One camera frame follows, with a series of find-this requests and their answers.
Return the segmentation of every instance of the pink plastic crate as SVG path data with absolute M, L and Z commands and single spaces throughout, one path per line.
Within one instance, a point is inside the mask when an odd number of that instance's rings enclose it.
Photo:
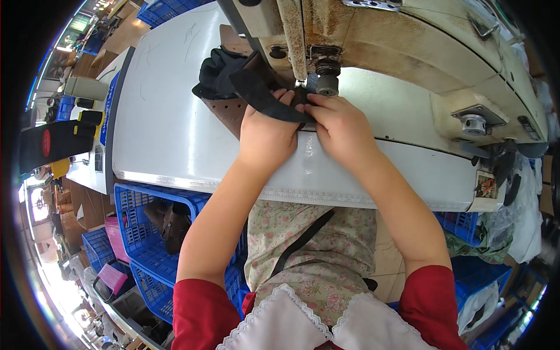
M 128 276 L 121 271 L 115 269 L 109 264 L 105 264 L 101 271 L 97 274 L 103 283 L 113 290 L 113 294 L 117 295 L 124 282 L 127 281 Z
M 119 219 L 117 217 L 108 217 L 105 219 L 105 231 L 109 237 L 109 242 L 115 253 L 115 257 L 119 260 L 129 263 L 130 258 L 124 251 L 123 237 L 120 235 Z

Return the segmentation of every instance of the person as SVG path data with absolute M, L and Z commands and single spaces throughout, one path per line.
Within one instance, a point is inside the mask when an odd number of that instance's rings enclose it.
M 273 95 L 287 105 L 294 97 L 286 90 Z M 437 219 L 379 150 L 360 110 L 339 96 L 307 98 L 315 106 L 296 110 L 316 119 L 322 147 L 371 196 L 403 256 L 398 313 L 375 299 L 367 283 L 375 270 L 375 210 L 257 200 L 294 153 L 298 124 L 248 106 L 239 155 L 181 247 L 172 349 L 466 349 Z M 247 217 L 251 293 L 240 323 L 224 273 Z M 304 246 L 282 256 L 314 225 L 320 228 Z

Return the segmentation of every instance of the red label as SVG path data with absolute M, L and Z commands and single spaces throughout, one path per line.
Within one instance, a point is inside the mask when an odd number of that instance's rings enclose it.
M 50 132 L 45 130 L 43 133 L 43 156 L 47 157 L 50 153 Z

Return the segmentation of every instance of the left hand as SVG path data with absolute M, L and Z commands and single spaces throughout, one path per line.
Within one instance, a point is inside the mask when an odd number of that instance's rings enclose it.
M 273 95 L 289 105 L 295 93 L 283 88 Z M 303 113 L 304 106 L 299 104 L 296 110 Z M 247 106 L 241 123 L 237 159 L 260 175 L 270 177 L 296 150 L 296 129 L 299 125 L 271 118 Z

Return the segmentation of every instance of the lace trim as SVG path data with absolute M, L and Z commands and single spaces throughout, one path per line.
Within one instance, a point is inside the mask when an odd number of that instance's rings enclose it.
M 365 295 L 365 293 L 355 294 L 352 297 L 352 299 L 350 299 L 350 302 L 348 303 L 348 307 L 346 308 L 342 316 L 338 318 L 336 326 L 333 326 L 333 338 L 337 336 L 338 331 L 340 330 L 344 322 L 346 322 L 346 320 L 348 320 L 348 318 L 350 317 L 350 309 L 354 304 L 358 302 L 359 299 L 358 296 L 360 295 Z
M 265 300 L 260 302 L 259 306 L 254 307 L 252 312 L 245 317 L 245 319 L 237 326 L 237 328 L 233 329 L 230 332 L 230 335 L 223 339 L 223 342 L 216 347 L 216 350 L 227 349 L 231 345 L 231 343 L 239 336 L 239 334 L 243 330 L 245 330 L 251 322 L 253 322 L 255 317 L 266 308 L 266 306 L 271 302 L 272 298 L 276 297 L 280 293 L 280 290 L 288 293 L 290 298 L 300 308 L 300 310 L 303 311 L 307 318 L 309 318 L 311 322 L 313 322 L 313 324 L 321 331 L 326 340 L 333 340 L 333 334 L 329 331 L 329 327 L 321 322 L 321 318 L 315 315 L 313 313 L 313 310 L 310 309 L 307 304 L 301 301 L 301 299 L 296 295 L 294 290 L 289 285 L 284 283 L 276 287 Z
M 394 309 L 390 308 L 387 304 L 377 300 L 376 297 L 374 297 L 372 294 L 370 293 L 360 293 L 360 294 L 356 294 L 352 297 L 352 299 L 350 300 L 350 302 L 348 303 L 348 308 L 344 311 L 344 313 L 342 314 L 341 317 L 338 318 L 337 320 L 337 325 L 333 327 L 333 338 L 336 338 L 338 332 L 340 331 L 342 325 L 344 324 L 344 322 L 346 322 L 346 320 L 348 320 L 350 318 L 350 314 L 352 313 L 352 306 L 354 304 L 358 303 L 358 300 L 361 298 L 367 298 L 370 299 L 371 301 L 373 301 L 374 303 L 381 303 L 384 306 L 388 307 L 390 309 L 390 312 L 394 312 L 397 316 L 399 321 L 408 329 L 410 330 L 412 333 L 414 333 L 415 335 L 417 335 L 418 337 L 420 337 L 420 339 L 422 339 L 422 336 L 420 335 L 420 332 L 418 331 L 418 329 L 412 327 L 410 324 L 408 324 L 408 322 L 406 322 L 405 320 L 403 320 L 402 317 L 400 317 L 399 313 L 396 312 Z M 431 346 L 428 344 L 428 346 L 430 346 L 432 349 L 438 350 L 436 347 Z

